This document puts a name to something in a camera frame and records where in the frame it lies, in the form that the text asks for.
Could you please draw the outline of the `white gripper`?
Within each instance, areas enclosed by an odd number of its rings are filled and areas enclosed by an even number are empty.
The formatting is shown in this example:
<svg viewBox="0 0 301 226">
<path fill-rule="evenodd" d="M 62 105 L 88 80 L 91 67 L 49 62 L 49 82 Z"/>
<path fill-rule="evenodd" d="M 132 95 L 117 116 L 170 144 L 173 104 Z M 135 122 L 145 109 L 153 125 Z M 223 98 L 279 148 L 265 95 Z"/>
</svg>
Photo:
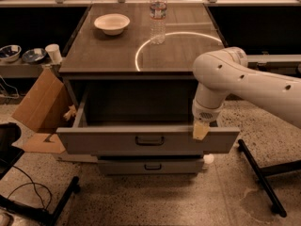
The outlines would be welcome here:
<svg viewBox="0 0 301 226">
<path fill-rule="evenodd" d="M 210 130 L 208 122 L 215 121 L 220 112 L 222 106 L 218 108 L 207 108 L 201 105 L 196 99 L 192 103 L 192 114 L 194 116 L 193 125 L 193 139 L 203 140 Z"/>
</svg>

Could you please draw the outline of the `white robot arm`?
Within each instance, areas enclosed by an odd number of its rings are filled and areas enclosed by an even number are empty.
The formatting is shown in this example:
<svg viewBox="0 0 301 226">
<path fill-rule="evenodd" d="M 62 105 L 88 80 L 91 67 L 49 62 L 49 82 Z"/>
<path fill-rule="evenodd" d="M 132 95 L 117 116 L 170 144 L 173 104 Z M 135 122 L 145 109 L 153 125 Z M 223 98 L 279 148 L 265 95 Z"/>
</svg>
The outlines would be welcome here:
<svg viewBox="0 0 301 226">
<path fill-rule="evenodd" d="M 301 79 L 249 69 L 246 53 L 238 47 L 198 56 L 193 75 L 198 80 L 192 104 L 195 139 L 207 136 L 210 123 L 217 119 L 230 94 L 301 127 Z"/>
</svg>

